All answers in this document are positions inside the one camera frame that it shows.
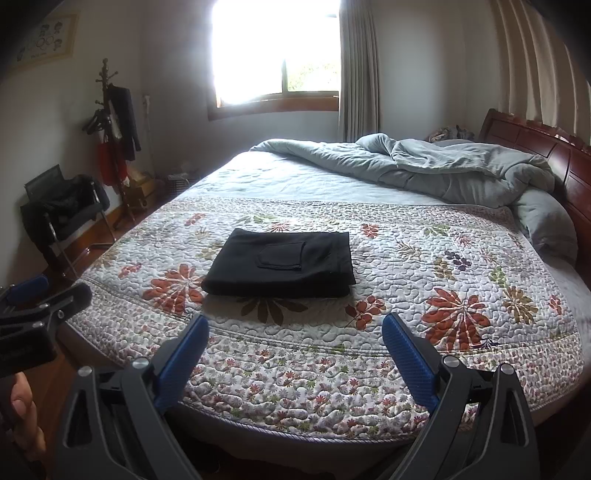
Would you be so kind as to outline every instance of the window frame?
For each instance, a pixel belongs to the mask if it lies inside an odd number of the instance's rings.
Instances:
[[[213,37],[213,22],[210,24]],[[220,120],[239,115],[276,112],[338,112],[339,92],[335,90],[290,92],[287,84],[287,64],[281,65],[281,93],[261,95],[242,103],[223,105],[218,98],[213,75],[213,50],[209,48],[209,88],[207,95],[207,118]]]

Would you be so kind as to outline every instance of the human hand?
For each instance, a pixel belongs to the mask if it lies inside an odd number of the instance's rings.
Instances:
[[[33,392],[24,373],[17,373],[10,401],[19,417],[12,433],[14,441],[25,452],[30,462],[42,460],[45,455],[45,436],[37,426],[37,406],[33,402]]]

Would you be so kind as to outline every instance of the folded clothing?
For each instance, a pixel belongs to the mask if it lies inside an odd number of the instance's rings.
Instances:
[[[348,232],[256,233],[236,228],[202,289],[241,297],[344,297],[355,283]]]

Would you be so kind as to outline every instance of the floral quilt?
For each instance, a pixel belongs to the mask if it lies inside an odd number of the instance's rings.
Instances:
[[[348,231],[350,296],[207,295],[201,282],[236,227]],[[365,442],[416,433],[428,412],[382,343],[389,312],[470,367],[513,364],[533,410],[572,390],[583,367],[569,307],[506,208],[188,194],[128,232],[83,281],[93,302],[70,324],[120,364],[151,356],[203,313],[209,343],[183,402],[263,432]]]

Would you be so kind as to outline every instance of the wooden headboard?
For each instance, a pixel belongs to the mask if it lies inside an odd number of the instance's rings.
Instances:
[[[478,141],[503,145],[548,159],[556,177],[554,197],[577,231],[577,272],[591,286],[591,147],[564,130],[526,121],[494,108],[488,111]]]

